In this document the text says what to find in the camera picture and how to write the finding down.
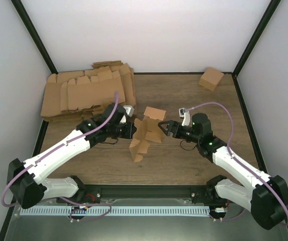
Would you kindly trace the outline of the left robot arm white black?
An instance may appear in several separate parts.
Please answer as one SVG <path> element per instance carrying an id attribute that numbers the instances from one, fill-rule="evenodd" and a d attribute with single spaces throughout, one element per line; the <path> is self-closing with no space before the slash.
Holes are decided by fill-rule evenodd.
<path id="1" fill-rule="evenodd" d="M 110 104 L 102 114 L 82 121 L 63 140 L 46 151 L 21 162 L 9 163 L 7 187 L 17 204 L 27 209 L 45 199 L 66 198 L 82 202 L 86 186 L 77 176 L 50 179 L 49 175 L 73 157 L 88 151 L 106 139 L 132 139 L 136 127 L 129 119 L 134 108 L 131 105 Z"/>

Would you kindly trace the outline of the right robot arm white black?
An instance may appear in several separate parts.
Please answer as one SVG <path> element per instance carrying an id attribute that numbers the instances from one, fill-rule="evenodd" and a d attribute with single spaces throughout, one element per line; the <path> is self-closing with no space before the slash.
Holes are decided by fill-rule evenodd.
<path id="1" fill-rule="evenodd" d="M 206 190 L 212 202 L 228 199 L 249 211 L 254 220 L 270 230 L 278 224 L 288 226 L 288 186 L 279 175 L 274 177 L 251 166 L 232 151 L 228 143 L 213 135 L 211 122 L 204 113 L 182 114 L 183 122 L 158 124 L 167 136 L 195 143 L 201 156 L 230 173 L 239 184 L 218 176 Z"/>

